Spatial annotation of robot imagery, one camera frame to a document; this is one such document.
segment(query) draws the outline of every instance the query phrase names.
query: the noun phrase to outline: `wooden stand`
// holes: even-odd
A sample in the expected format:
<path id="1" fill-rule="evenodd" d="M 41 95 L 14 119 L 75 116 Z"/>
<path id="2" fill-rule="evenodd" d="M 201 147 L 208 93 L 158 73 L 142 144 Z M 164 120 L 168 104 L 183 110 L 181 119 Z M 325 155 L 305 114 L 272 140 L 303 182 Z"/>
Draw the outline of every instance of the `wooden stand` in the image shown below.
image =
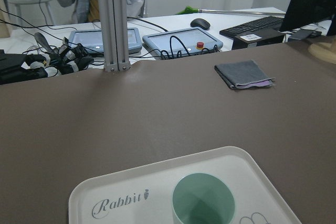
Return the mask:
<path id="1" fill-rule="evenodd" d="M 312 44 L 308 51 L 320 60 L 336 64 L 336 38 L 332 43 L 315 43 Z"/>
<path id="2" fill-rule="evenodd" d="M 0 8 L 6 10 L 4 0 L 0 0 Z M 0 10 L 0 19 L 11 22 L 7 13 Z M 8 38 L 11 36 L 12 26 L 9 24 L 0 23 L 0 38 Z"/>

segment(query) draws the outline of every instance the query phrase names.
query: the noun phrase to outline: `black keyboard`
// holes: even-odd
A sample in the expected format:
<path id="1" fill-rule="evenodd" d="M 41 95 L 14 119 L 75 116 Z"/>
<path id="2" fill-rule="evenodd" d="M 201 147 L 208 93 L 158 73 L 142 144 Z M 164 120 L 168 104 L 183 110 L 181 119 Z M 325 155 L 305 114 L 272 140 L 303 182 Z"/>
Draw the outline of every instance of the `black keyboard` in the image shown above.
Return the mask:
<path id="1" fill-rule="evenodd" d="M 268 16 L 265 18 L 253 20 L 238 26 L 230 27 L 219 31 L 220 35 L 234 38 L 247 31 L 257 31 L 265 28 L 279 29 L 283 18 Z"/>

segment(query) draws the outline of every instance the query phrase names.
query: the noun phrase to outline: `black mouse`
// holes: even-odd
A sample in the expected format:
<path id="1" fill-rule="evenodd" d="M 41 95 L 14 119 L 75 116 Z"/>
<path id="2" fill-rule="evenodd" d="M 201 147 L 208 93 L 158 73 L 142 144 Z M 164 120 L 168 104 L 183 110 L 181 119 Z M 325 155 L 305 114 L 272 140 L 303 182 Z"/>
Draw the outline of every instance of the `black mouse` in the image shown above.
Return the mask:
<path id="1" fill-rule="evenodd" d="M 210 23 L 202 18 L 196 18 L 190 23 L 191 27 L 200 27 L 203 30 L 208 30 L 210 28 Z"/>

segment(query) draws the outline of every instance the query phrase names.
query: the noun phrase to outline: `green cup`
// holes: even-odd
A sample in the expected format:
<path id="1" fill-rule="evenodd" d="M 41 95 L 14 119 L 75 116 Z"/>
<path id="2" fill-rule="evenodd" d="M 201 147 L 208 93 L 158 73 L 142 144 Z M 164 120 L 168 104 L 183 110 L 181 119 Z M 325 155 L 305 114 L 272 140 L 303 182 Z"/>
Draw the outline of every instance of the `green cup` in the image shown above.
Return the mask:
<path id="1" fill-rule="evenodd" d="M 204 173 L 182 178 L 174 189 L 172 205 L 174 224 L 229 224 L 235 213 L 230 189 Z"/>

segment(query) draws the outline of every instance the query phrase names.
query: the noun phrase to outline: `white tray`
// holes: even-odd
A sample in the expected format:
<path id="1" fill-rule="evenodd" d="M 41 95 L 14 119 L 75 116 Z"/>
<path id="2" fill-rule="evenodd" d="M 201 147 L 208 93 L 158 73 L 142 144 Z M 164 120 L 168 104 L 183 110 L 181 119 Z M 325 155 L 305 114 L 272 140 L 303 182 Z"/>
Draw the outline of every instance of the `white tray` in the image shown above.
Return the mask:
<path id="1" fill-rule="evenodd" d="M 228 146 L 87 179 L 70 195 L 69 224 L 172 224 L 172 191 L 191 173 L 228 186 L 235 199 L 231 224 L 301 223 L 252 157 Z"/>

